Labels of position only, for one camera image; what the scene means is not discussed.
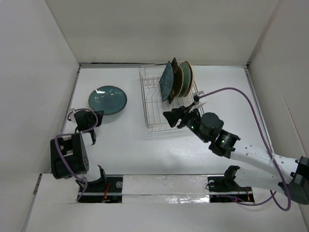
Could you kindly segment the dark teal round plate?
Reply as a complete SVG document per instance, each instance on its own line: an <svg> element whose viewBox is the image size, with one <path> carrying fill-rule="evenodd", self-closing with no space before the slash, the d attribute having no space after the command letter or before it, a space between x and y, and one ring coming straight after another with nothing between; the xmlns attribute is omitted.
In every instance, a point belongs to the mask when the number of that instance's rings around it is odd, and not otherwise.
<svg viewBox="0 0 309 232"><path fill-rule="evenodd" d="M104 111L105 115L114 115L122 111L127 104L127 95L119 87L102 86L94 89L88 97L88 105L93 111Z"/></svg>

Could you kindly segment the dark teal oval plate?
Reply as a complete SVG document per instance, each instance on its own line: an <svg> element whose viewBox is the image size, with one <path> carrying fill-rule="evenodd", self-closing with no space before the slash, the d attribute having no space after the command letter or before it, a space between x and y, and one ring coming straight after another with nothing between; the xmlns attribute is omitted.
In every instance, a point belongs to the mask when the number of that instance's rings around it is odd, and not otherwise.
<svg viewBox="0 0 309 232"><path fill-rule="evenodd" d="M170 102L170 94L173 90L174 72L170 61L167 62L166 67L161 75L159 86L162 97L162 102Z"/></svg>

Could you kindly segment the woven bamboo round plate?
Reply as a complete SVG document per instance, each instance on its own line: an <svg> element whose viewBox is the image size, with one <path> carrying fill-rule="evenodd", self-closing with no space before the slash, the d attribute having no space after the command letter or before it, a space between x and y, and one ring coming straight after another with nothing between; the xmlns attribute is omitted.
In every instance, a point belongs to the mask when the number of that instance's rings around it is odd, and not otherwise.
<svg viewBox="0 0 309 232"><path fill-rule="evenodd" d="M185 74L184 74L184 71L185 71L185 63L182 62L180 65L180 70L181 70L181 87L180 87L180 90L179 90L179 94L177 95L177 97L182 97L183 96L183 93L184 93L184 89L185 89Z"/></svg>

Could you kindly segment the black square amber plate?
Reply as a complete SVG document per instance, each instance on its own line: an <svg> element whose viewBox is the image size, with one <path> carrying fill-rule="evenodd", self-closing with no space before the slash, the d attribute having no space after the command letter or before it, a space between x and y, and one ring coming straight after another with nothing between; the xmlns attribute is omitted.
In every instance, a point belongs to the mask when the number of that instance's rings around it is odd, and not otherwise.
<svg viewBox="0 0 309 232"><path fill-rule="evenodd" d="M179 94L179 90L181 87L181 70L178 65L176 58L172 60L172 68L173 68L173 87L168 97L168 103L171 104L175 97Z"/></svg>

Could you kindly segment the light green flower plate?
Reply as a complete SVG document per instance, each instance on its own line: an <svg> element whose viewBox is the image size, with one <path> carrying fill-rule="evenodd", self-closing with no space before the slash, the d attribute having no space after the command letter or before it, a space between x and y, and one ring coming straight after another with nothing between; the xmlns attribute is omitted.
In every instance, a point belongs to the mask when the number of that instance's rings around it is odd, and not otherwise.
<svg viewBox="0 0 309 232"><path fill-rule="evenodd" d="M193 73L188 61L184 61L180 64L183 71L183 87L179 94L180 97L186 97L192 87Z"/></svg>

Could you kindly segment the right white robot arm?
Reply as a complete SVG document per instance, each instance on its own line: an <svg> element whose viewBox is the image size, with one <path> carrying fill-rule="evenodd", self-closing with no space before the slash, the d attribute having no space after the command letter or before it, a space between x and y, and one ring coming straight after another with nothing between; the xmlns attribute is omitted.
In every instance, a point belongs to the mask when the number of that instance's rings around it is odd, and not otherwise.
<svg viewBox="0 0 309 232"><path fill-rule="evenodd" d="M291 201L307 205L309 203L309 159L287 158L269 155L265 150L242 141L237 135L223 130L224 122L215 113L201 115L197 109L174 108L163 112L170 127L187 127L208 149L219 157L244 162L257 168L249 170L231 165L224 176L211 177L211 192L232 192L248 187L268 189L284 194Z"/></svg>

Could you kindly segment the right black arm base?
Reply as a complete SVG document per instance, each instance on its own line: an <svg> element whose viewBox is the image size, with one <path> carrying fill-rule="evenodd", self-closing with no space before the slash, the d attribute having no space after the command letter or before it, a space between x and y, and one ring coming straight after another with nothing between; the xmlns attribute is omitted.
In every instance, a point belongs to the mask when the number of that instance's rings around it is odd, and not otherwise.
<svg viewBox="0 0 309 232"><path fill-rule="evenodd" d="M240 187L237 184L227 183L223 176L208 176L205 189L209 191L210 203L254 203L251 187Z"/></svg>

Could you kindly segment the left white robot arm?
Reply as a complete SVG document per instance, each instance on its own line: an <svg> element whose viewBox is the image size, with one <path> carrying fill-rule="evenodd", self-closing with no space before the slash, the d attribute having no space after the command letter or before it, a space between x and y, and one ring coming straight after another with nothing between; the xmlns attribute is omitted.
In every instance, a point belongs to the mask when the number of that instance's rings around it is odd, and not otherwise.
<svg viewBox="0 0 309 232"><path fill-rule="evenodd" d="M102 124L103 116L104 111L88 109L72 110L68 114L67 120L77 124L74 133L61 134L50 141L51 172L55 179L75 177L79 186L87 186L86 180L79 177L89 170L83 134L88 133L94 145L95 128Z"/></svg>

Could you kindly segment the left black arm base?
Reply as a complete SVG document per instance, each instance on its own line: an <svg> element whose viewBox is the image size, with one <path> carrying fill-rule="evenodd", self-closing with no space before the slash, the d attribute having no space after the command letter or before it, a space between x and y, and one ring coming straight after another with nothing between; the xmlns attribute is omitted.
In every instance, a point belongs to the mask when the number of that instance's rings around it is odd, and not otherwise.
<svg viewBox="0 0 309 232"><path fill-rule="evenodd" d="M121 203L122 202L122 175L107 175L106 180L99 178L88 182L85 192L82 194L83 186L79 184L79 203Z"/></svg>

